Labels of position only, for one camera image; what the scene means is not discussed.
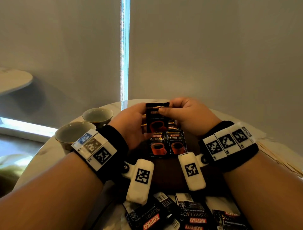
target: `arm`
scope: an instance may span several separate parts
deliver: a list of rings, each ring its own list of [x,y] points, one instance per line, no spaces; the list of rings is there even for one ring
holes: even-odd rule
[[[109,125],[130,149],[146,138],[142,134],[145,103],[118,114]],[[0,199],[0,229],[81,229],[103,189],[86,163],[69,153],[53,167]]]
[[[201,136],[221,122],[194,99],[176,98],[159,112]],[[303,182],[259,152],[224,178],[253,229],[301,229]]]

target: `round table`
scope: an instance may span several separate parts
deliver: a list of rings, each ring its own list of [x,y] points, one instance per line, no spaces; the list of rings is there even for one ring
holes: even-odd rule
[[[103,108],[110,109],[114,112],[114,117],[123,109],[130,107],[134,104],[140,103],[140,102],[146,102],[146,103],[153,103],[153,102],[168,102],[169,100],[165,99],[134,99],[134,100],[128,100],[128,101],[122,101],[122,102],[115,102],[109,105],[102,106]],[[218,116],[221,120],[230,120],[234,123],[241,122],[239,119],[234,118],[230,115],[221,113],[216,110],[212,110],[212,112]],[[73,121],[82,121],[82,116],[74,119]],[[273,141],[271,138],[267,138],[266,133],[262,132],[261,130],[243,122],[245,127],[250,131],[250,133],[255,137],[256,141],[262,143],[265,145],[268,149],[273,149],[275,153],[279,152],[280,149],[282,149],[282,152],[280,154],[284,158],[288,158],[288,161],[294,161],[294,158],[296,155],[292,150],[287,148],[285,145],[282,145],[280,143],[277,143]],[[20,187],[39,173],[43,172],[44,170],[50,168],[53,164],[58,162],[61,158],[65,156],[65,150],[61,147],[61,145],[55,140],[54,137],[51,137],[44,146],[38,151],[38,153],[34,156],[32,161],[28,164],[27,168],[19,178],[18,182],[15,185],[15,188]],[[106,183],[105,188],[111,187],[111,182]],[[94,207],[96,213],[94,213],[94,210],[91,213],[91,220],[88,220],[89,223],[86,225],[89,226],[92,221],[97,217],[98,212],[101,209],[101,206],[104,205],[104,200],[108,198],[108,194],[106,194],[106,189],[102,192],[100,195],[100,198],[96,202],[96,205]],[[208,205],[211,206],[213,209],[221,209],[223,211],[231,211],[231,212],[237,212],[236,208],[233,206],[233,204],[229,204],[228,202],[224,201],[224,198],[214,198],[209,197],[208,198]],[[106,224],[102,225],[103,229],[119,229],[116,227],[113,227],[113,225],[117,224],[117,218],[119,221],[119,226],[123,225],[125,223],[124,217],[124,209],[121,205],[116,206],[112,212],[111,217],[106,219]]]

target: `beige wall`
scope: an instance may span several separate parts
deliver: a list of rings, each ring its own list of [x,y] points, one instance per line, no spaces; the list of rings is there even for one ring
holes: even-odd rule
[[[303,1],[132,0],[129,98],[193,96],[303,147]]]
[[[0,116],[59,127],[120,100],[120,1],[1,0],[0,66],[33,74]]]

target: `table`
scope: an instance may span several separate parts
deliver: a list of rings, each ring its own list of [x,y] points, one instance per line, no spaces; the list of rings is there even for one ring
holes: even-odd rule
[[[0,96],[28,86],[33,76],[25,71],[0,67]]]
[[[140,102],[152,103],[152,102],[167,102],[169,100],[165,99],[134,99],[122,102],[115,102],[109,105],[103,106],[103,108],[110,109],[114,112],[114,117],[122,110],[127,107],[130,107],[134,104]],[[212,110],[212,112],[218,116],[221,120],[230,120],[234,123],[241,122],[239,119],[234,118],[230,115],[221,113],[216,110]],[[83,118],[80,116],[73,121],[82,121]],[[250,133],[256,138],[256,141],[262,143],[268,149],[273,150],[276,154],[281,156],[282,158],[286,159],[286,161],[291,162],[292,164],[296,164],[298,167],[303,168],[303,160],[299,157],[295,152],[289,149],[287,146],[275,142],[272,138],[267,137],[266,133],[262,132],[261,130],[243,122]],[[15,185],[15,188],[20,187],[22,184],[26,183],[42,171],[50,168],[53,164],[58,162],[61,158],[65,156],[66,152],[62,149],[61,145],[55,140],[54,137],[51,137],[44,146],[38,151],[32,161],[29,163],[23,174],[21,175],[20,179]],[[87,223],[86,227],[88,228],[92,222],[98,216],[98,213],[105,206],[105,201],[110,200],[112,198],[112,192],[110,192],[110,188],[112,187],[113,183],[111,181],[105,184],[105,189],[100,195],[99,199],[96,202],[94,209],[92,210]],[[235,205],[232,202],[228,202],[225,198],[218,198],[218,197],[208,197],[207,198],[207,205],[210,209],[219,209],[223,211],[229,212],[239,212]],[[98,229],[128,229],[128,225],[124,218],[124,209],[122,205],[114,205],[114,207],[109,208],[110,214],[104,214],[104,218],[101,218]]]

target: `barcode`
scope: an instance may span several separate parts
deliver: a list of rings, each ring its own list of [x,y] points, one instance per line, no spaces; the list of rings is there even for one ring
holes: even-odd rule
[[[174,227],[174,229],[178,230],[180,228],[179,221],[177,221],[176,219],[174,219],[174,221],[172,222],[172,226]]]
[[[194,202],[194,201],[192,200],[192,197],[191,197],[190,194],[184,193],[184,195],[185,195],[187,201],[189,201],[189,202]]]
[[[165,199],[167,199],[168,197],[165,194],[161,194],[160,196],[157,197],[159,202],[164,201]]]

